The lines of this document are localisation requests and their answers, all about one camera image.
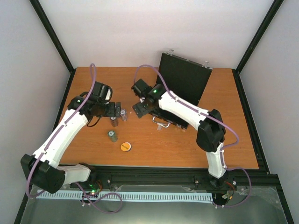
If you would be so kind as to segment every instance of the small cylinder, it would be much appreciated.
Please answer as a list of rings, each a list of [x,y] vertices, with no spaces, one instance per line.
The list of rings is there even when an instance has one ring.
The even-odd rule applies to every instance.
[[[118,126],[118,120],[117,120],[116,117],[112,117],[112,118],[110,118],[110,121],[111,121],[111,125],[112,125],[113,127]]]
[[[121,110],[121,119],[122,119],[123,121],[128,120],[127,111],[126,111],[125,109],[122,109],[122,110]]]
[[[116,142],[117,141],[117,136],[116,136],[116,133],[115,133],[115,131],[109,131],[108,132],[108,136],[109,136],[109,138],[110,138],[110,140],[111,141],[113,141],[113,142]]]

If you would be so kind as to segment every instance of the orange wooden surface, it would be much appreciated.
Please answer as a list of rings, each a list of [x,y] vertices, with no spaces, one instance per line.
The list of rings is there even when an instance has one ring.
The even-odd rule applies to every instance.
[[[119,125],[112,127],[109,118],[101,118],[95,127],[84,127],[77,134],[61,159],[62,164],[85,162],[91,165],[151,166],[151,167],[188,167],[207,168],[206,153],[196,144],[197,131],[189,126],[187,130],[170,125],[157,130],[152,116],[141,119],[133,112],[132,105],[138,97],[131,91],[136,68],[98,68],[97,81],[110,85],[113,89],[112,101],[121,102],[127,110],[128,120],[119,119]],[[153,85],[157,75],[149,68],[140,70],[137,78]],[[89,68],[77,68],[71,89],[64,106],[91,85]],[[229,167],[241,166],[257,169],[257,161],[246,125],[242,106],[235,86],[231,69],[214,69],[207,83],[199,107],[220,111],[223,121],[240,136],[237,146],[225,150],[225,161]],[[117,142],[107,136],[115,130]],[[121,151],[123,142],[130,142],[129,152]],[[225,144],[235,141],[227,130]]]

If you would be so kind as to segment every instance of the purple cable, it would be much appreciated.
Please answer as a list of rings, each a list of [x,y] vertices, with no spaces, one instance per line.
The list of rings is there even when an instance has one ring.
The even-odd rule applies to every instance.
[[[88,100],[89,96],[91,95],[92,93],[92,90],[93,90],[93,87],[94,87],[94,84],[95,84],[95,80],[97,78],[97,69],[96,69],[96,66],[91,63],[90,66],[89,66],[89,72],[90,72],[90,75],[92,77],[92,80],[93,80],[93,83],[90,87],[90,90],[87,94],[87,96],[85,97],[85,99],[83,100],[83,102],[80,104],[80,106],[74,111],[74,113],[65,121],[65,124],[67,124],[71,119],[72,117],[75,116],[75,114],[84,106],[85,102]],[[64,127],[65,125],[61,125],[57,131],[53,134],[53,136],[50,138],[50,140],[48,141],[47,145],[45,146],[45,151],[47,151],[47,149],[49,148],[50,144],[53,142],[53,140],[55,139],[55,137],[58,135],[58,133],[62,130],[62,128]],[[35,163],[33,164],[30,172],[29,172],[29,175],[28,175],[28,178],[27,178],[27,183],[26,183],[26,195],[29,197],[29,198],[33,198],[33,197],[37,197],[39,195],[41,195],[43,191],[41,191],[40,193],[36,194],[36,195],[31,195],[30,194],[30,182],[31,182],[31,179],[32,179],[32,175],[34,173],[34,170],[36,169],[37,167],[37,164],[38,162],[41,160],[42,156],[44,154],[40,154],[40,156],[37,158],[37,160],[35,161]]]
[[[118,212],[118,211],[122,208],[122,199],[121,199],[121,196],[120,196],[119,194],[114,193],[114,192],[107,193],[107,194],[103,195],[102,197],[100,197],[98,200],[92,202],[92,201],[90,200],[89,196],[88,196],[88,195],[86,194],[86,192],[84,191],[83,187],[82,187],[78,182],[75,182],[75,184],[76,184],[76,185],[80,188],[80,190],[83,192],[85,198],[87,198],[87,200],[89,201],[89,203],[90,203],[93,207],[95,207],[97,210],[99,210],[100,212],[103,212],[103,213],[106,213],[106,214],[113,214],[113,213]],[[105,197],[107,197],[107,196],[109,196],[109,195],[115,195],[115,196],[118,196],[118,198],[120,199],[121,204],[120,204],[120,206],[117,208],[117,210],[115,210],[115,211],[103,211],[102,209],[100,209],[100,208],[98,208],[97,206],[95,206],[95,204],[96,204],[97,202],[99,202],[100,200],[102,200],[103,198],[105,198]]]
[[[164,85],[166,91],[167,91],[168,94],[175,100],[175,99],[176,99],[175,96],[173,96],[172,93],[170,92],[170,90],[168,89],[168,87],[167,87],[167,85],[166,85],[166,83],[165,83],[165,81],[164,81],[162,75],[160,74],[160,72],[159,72],[155,67],[153,67],[153,66],[151,66],[151,65],[143,64],[143,65],[140,65],[140,66],[136,69],[136,72],[135,72],[135,75],[134,75],[134,83],[136,82],[136,77],[137,77],[137,73],[138,73],[139,69],[140,69],[140,68],[143,68],[143,67],[152,68],[152,69],[158,74],[158,76],[160,77],[160,79],[161,79],[161,81],[162,81],[162,83],[163,83],[163,85]],[[177,100],[177,102],[179,102],[180,104],[184,105],[185,107],[187,107],[187,108],[193,110],[193,111],[196,112],[196,113],[199,112],[197,109],[195,109],[195,108],[193,108],[193,107],[191,107],[191,106],[185,104],[184,102],[182,102],[182,101],[180,101],[180,100]],[[237,203],[237,204],[234,204],[234,205],[231,205],[231,206],[224,206],[224,208],[233,208],[233,207],[235,207],[235,206],[241,205],[241,204],[243,204],[245,201],[247,201],[248,198],[249,198],[250,195],[251,195],[252,186],[251,186],[251,180],[250,180],[250,177],[249,177],[247,171],[246,171],[245,169],[241,168],[241,167],[236,167],[236,168],[230,168],[230,169],[228,169],[227,166],[225,165],[225,162],[224,162],[224,155],[223,155],[223,152],[224,152],[223,150],[224,150],[225,148],[230,147],[230,146],[234,146],[234,145],[236,145],[236,144],[239,143],[239,140],[240,140],[240,139],[239,139],[239,136],[237,135],[237,133],[236,133],[232,128],[230,128],[230,127],[227,126],[226,124],[222,123],[221,121],[219,121],[219,120],[217,120],[217,119],[215,119],[215,118],[213,118],[213,117],[211,117],[211,116],[209,116],[209,115],[207,115],[207,114],[205,114],[205,113],[200,113],[200,115],[203,115],[203,116],[205,116],[205,117],[207,117],[207,118],[209,118],[209,119],[211,119],[211,120],[217,122],[218,124],[224,126],[224,127],[227,128],[228,130],[230,130],[230,131],[235,135],[235,137],[237,138],[236,142],[233,142],[233,143],[230,143],[230,144],[228,144],[228,145],[225,145],[225,146],[223,146],[223,147],[220,149],[220,154],[221,154],[221,156],[220,156],[220,160],[221,160],[221,165],[222,165],[227,171],[231,171],[231,170],[235,170],[235,169],[241,169],[241,170],[244,171],[245,175],[246,175],[247,178],[248,178],[248,182],[249,182],[249,193],[248,193],[247,197],[246,197],[243,201],[241,201],[240,203]]]

